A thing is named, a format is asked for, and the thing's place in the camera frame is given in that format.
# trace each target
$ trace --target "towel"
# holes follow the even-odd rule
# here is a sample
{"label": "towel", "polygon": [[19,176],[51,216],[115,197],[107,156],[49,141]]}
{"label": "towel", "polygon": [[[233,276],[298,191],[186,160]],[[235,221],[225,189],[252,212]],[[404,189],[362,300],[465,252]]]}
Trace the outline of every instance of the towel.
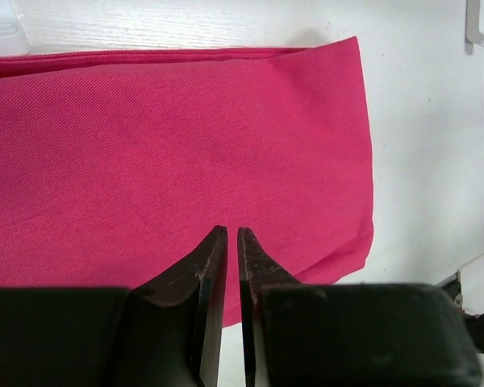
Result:
{"label": "towel", "polygon": [[227,226],[308,283],[365,263],[371,140],[356,38],[317,48],[0,59],[0,286],[134,288]]}

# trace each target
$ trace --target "folded cloth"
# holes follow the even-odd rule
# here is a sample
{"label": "folded cloth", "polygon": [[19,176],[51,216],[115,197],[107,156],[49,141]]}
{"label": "folded cloth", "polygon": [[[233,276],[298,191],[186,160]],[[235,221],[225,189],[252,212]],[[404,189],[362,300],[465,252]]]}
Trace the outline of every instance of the folded cloth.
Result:
{"label": "folded cloth", "polygon": [[136,287],[228,227],[306,282],[362,268],[371,141],[356,38],[0,59],[0,285]]}

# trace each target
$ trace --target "white bracket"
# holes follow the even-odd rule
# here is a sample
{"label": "white bracket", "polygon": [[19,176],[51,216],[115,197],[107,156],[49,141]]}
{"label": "white bracket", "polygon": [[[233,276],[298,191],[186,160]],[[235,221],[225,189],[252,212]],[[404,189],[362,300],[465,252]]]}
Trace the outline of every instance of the white bracket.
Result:
{"label": "white bracket", "polygon": [[19,56],[30,50],[27,36],[9,0],[0,0],[0,56]]}
{"label": "white bracket", "polygon": [[468,0],[466,39],[484,47],[484,0]]}

